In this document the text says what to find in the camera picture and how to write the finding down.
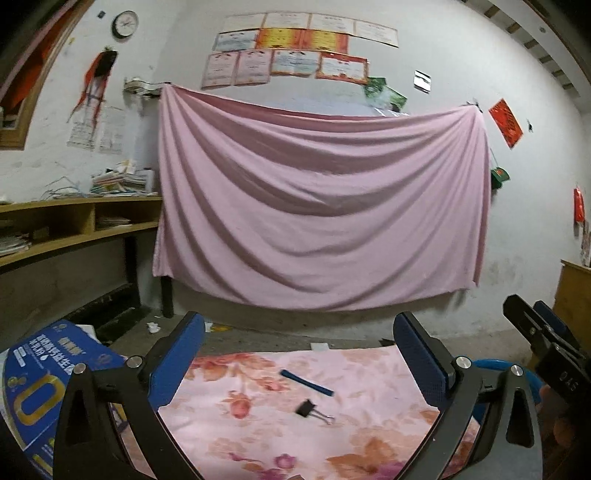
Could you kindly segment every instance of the brown furniture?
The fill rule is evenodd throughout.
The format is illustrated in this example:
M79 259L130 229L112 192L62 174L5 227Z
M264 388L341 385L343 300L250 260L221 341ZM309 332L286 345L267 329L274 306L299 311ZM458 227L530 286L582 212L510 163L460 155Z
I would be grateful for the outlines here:
M74 249L121 238L125 245L126 284L71 312L64 318L74 323L100 327L117 315L140 307L137 277L138 232L156 230L162 208L161 197L108 197L49 200L0 206L0 220L10 220L14 232L28 233L32 246L23 252L0 257L0 274ZM101 228L101 217L124 217L130 225ZM48 236L33 239L33 232ZM161 279L163 313L173 315L172 285Z
M562 272L552 310L591 351L591 268L561 260Z

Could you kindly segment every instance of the blue plastic tub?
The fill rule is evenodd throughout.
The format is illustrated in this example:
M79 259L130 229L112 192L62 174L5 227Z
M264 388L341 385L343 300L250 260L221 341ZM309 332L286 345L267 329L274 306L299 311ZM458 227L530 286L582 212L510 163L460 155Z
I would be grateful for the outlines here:
M490 370L498 370L504 371L511 367L511 365L515 365L512 362L507 362L505 360L497 360L494 358L485 358L483 360L474 360L474 365L480 368L488 368ZM537 405L542 401L540 398L540 388L544 385L544 382L532 371L527 370L526 368L523 369L525 372L525 376L530 383L531 388L531 395L534 397L534 403ZM485 405L478 404L474 407L474 411L472 412L472 416L478 423L482 422L482 417L484 417L485 412Z

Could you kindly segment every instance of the pink cloth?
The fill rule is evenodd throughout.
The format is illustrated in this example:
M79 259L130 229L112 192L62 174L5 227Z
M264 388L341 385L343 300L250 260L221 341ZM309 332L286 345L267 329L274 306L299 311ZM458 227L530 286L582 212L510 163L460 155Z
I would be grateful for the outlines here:
M160 109L154 275L307 310L367 309L478 282L491 174L475 106L325 116L166 86Z
M335 396L281 377L283 368ZM335 423L296 415L308 398ZM392 480L439 414L396 346L198 357L158 413L206 480ZM464 465L477 432L472 420L446 475ZM129 429L123 438L150 475Z

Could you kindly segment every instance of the wall clock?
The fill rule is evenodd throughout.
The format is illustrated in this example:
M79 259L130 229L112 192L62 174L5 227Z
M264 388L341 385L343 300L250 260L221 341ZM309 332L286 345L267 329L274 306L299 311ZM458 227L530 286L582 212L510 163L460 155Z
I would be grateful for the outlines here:
M120 13L113 20L111 31L115 38L129 38L135 33L139 26L138 14L134 11L127 10Z

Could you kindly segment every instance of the metal screw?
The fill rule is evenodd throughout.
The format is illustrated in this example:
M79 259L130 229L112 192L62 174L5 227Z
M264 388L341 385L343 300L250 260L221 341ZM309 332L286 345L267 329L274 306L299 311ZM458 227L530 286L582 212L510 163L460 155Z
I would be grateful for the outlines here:
M80 375L81 373L84 373L84 371L86 370L86 365L85 364L76 364L74 366L74 369L72 370L76 375Z
M129 357L125 362L125 365L127 365L129 368L138 368L142 363L142 358L140 356L135 355Z
M523 369L519 365L513 365L511 367L511 372L518 377L523 375Z
M456 358L456 364L460 368L470 368L472 366L472 362L470 362L470 359L468 357L465 357L465 356L459 356L459 357L457 357Z

